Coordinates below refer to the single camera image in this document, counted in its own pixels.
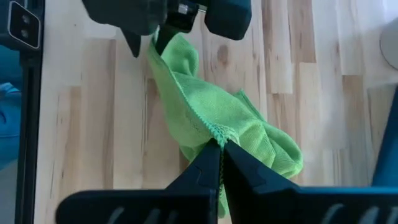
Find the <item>green microfiber cloth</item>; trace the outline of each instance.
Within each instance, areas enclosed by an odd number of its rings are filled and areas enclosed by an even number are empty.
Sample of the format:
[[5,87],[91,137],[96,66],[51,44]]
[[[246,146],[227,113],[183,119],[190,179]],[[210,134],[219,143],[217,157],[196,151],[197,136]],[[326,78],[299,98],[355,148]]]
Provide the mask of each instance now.
[[[148,59],[165,108],[170,134],[191,162],[215,138],[221,148],[232,140],[278,174],[290,178],[303,167],[299,147],[283,131],[271,126],[243,90],[234,95],[197,78],[198,54],[181,34],[174,36],[162,55],[155,49]],[[229,213],[221,183],[218,216]]]

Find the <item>blue cloth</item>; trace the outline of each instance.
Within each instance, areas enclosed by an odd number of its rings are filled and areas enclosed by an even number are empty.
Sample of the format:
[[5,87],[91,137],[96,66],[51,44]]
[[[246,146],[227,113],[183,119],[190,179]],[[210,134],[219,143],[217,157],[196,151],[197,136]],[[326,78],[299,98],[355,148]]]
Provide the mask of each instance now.
[[22,68],[19,65],[19,52],[0,45],[0,84],[10,82],[22,89]]
[[0,84],[0,170],[18,158],[21,103],[17,88]]

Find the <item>black frame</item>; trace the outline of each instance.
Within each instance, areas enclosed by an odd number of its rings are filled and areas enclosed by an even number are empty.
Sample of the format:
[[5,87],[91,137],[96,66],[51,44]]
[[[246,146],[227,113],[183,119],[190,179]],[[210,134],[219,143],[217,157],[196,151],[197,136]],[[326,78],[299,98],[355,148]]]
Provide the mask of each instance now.
[[[45,0],[28,0],[27,9],[39,17],[42,27],[44,27],[44,6]],[[43,46],[43,39],[40,40],[41,46]],[[15,212],[15,223],[18,224],[34,222],[42,49],[41,47],[38,51],[21,52],[20,58],[24,84]]]

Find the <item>wooden table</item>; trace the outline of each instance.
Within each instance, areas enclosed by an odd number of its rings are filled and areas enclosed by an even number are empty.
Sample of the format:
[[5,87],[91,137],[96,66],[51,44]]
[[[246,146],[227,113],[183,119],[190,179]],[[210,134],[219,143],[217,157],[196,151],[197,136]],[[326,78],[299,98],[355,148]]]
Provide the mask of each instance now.
[[[209,33],[203,14],[187,39],[201,77],[243,88],[298,142],[305,168],[294,181],[368,185],[398,82],[379,50],[393,2],[252,0],[244,40]],[[186,162],[146,62],[149,38],[133,58],[120,31],[90,21],[80,0],[46,2],[44,38],[35,223],[53,223],[79,190],[167,186]]]

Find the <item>wood grain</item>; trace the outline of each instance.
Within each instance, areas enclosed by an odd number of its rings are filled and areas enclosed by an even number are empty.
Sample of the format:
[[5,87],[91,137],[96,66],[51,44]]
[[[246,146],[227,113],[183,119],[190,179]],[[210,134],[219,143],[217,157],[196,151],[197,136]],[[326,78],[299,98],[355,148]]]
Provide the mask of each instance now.
[[264,0],[262,10],[268,91],[292,93],[293,73],[287,0]]
[[[58,203],[74,192],[164,188],[188,165],[146,60],[150,37],[134,58],[120,30],[90,21],[80,1],[46,8],[40,224],[54,223]],[[199,77],[231,93],[242,88],[302,148],[305,167],[293,181],[364,186],[394,93],[387,84],[398,83],[378,45],[392,12],[380,0],[253,0],[243,40],[211,34],[204,13],[186,38],[198,50]]]

